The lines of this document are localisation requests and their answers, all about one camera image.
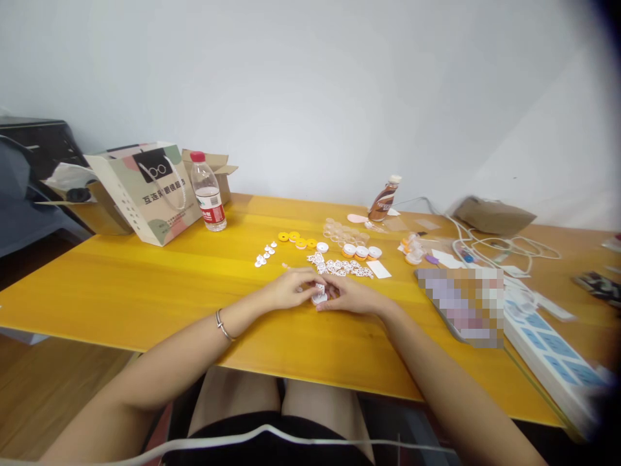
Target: hand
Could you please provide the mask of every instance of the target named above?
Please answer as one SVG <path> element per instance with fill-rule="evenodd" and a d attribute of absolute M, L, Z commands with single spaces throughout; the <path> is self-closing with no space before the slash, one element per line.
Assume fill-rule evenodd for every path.
<path fill-rule="evenodd" d="M 331 299 L 319 303 L 317 311 L 341 309 L 358 314 L 373 313 L 382 316 L 385 312 L 399 309 L 392 299 L 351 278 L 330 274 L 324 274 L 322 277 L 328 283 L 325 292 Z"/>
<path fill-rule="evenodd" d="M 306 283 L 327 285 L 321 275 L 317 274 L 311 267 L 304 267 L 301 269 L 289 269 L 258 293 L 265 300 L 266 308 L 269 311 L 274 309 L 290 309 L 302 304 L 312 296 L 322 293 L 317 287 L 311 287 L 298 292 L 298 287 Z"/>

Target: pixelated area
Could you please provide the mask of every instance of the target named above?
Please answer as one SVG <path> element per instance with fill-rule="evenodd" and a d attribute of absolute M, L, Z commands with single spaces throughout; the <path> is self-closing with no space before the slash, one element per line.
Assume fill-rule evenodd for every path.
<path fill-rule="evenodd" d="M 504 275 L 501 269 L 419 269 L 419 286 L 475 348 L 503 348 Z"/>

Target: red bottle cap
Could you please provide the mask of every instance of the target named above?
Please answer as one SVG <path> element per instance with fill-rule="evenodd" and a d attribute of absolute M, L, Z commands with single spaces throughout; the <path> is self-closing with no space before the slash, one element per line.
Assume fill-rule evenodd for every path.
<path fill-rule="evenodd" d="M 205 161 L 205 152 L 193 151 L 190 152 L 190 158 L 192 162 L 201 163 Z"/>

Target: bracelet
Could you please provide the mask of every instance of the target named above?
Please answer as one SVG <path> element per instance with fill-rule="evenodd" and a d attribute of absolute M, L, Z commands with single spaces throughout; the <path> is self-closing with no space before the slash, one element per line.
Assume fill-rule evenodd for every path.
<path fill-rule="evenodd" d="M 222 320 L 220 320 L 220 311 L 222 311 L 222 309 L 218 309 L 215 313 L 215 321 L 218 323 L 218 328 L 222 330 L 222 333 L 224 333 L 224 336 L 228 338 L 230 342 L 234 342 L 236 338 L 233 338 L 228 334 L 228 332 L 224 328 L 224 324 L 222 323 Z"/>

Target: brown bottle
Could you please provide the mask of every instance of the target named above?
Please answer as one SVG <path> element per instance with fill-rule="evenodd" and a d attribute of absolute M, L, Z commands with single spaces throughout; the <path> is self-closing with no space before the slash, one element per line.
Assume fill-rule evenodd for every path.
<path fill-rule="evenodd" d="M 399 187 L 401 177 L 399 175 L 392 175 L 386 183 L 384 191 L 380 192 L 380 195 L 375 198 L 375 202 L 369 209 L 369 220 L 382 221 L 388 215 L 388 210 L 393 205 L 393 199 L 395 198 L 395 191 Z"/>

